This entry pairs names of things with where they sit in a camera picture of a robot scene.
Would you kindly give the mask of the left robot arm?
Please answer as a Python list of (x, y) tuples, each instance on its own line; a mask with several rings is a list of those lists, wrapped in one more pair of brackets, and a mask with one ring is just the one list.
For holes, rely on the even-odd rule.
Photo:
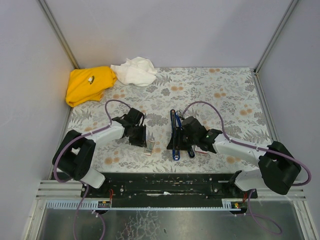
[(54, 178), (62, 182), (57, 173), (60, 170), (70, 179), (100, 188), (106, 177), (91, 166), (95, 150), (122, 138), (128, 138), (132, 146), (145, 148), (144, 120), (145, 115), (131, 107), (123, 116), (112, 118), (109, 125), (83, 134), (68, 131), (52, 159)]

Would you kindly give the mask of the red white staple box sleeve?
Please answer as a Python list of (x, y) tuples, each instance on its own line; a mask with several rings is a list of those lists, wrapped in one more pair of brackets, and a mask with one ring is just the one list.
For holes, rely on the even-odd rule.
[(194, 151), (197, 152), (197, 153), (201, 153), (201, 154), (207, 154), (208, 152), (205, 151), (205, 150), (202, 150), (200, 147), (196, 146), (194, 148)]

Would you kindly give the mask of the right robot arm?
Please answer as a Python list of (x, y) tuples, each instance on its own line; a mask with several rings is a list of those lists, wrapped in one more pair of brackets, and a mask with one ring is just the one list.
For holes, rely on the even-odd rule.
[(172, 134), (166, 148), (172, 151), (175, 161), (179, 160), (180, 151), (189, 152), (196, 146), (206, 153), (228, 155), (256, 164), (256, 170), (238, 170), (232, 176), (231, 183), (242, 191), (267, 187), (279, 195), (286, 195), (301, 172), (301, 166), (278, 141), (266, 146), (252, 145), (231, 138), (221, 130), (207, 130), (193, 116), (180, 120), (173, 114), (170, 121)]

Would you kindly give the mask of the blue stapler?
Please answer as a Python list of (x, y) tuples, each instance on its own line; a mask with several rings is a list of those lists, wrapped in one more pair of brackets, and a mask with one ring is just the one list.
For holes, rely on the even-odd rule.
[[(183, 130), (179, 114), (174, 109), (170, 110), (170, 122), (171, 122), (171, 134), (175, 132), (176, 127), (181, 128)], [(190, 144), (184, 130), (183, 130), (183, 133), (184, 133), (183, 139), (185, 142), (185, 149), (184, 150), (172, 150), (172, 159), (174, 161), (180, 160), (180, 151), (187, 151), (188, 156), (192, 159), (195, 157), (195, 153), (192, 148), (192, 145)]]

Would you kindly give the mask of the staple box tray with staples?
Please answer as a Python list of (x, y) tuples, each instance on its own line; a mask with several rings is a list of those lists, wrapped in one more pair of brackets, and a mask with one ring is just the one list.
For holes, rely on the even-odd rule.
[(155, 145), (155, 138), (154, 138), (153, 134), (149, 134), (146, 137), (146, 147), (144, 149), (144, 154), (147, 156), (150, 156), (152, 154), (154, 145)]

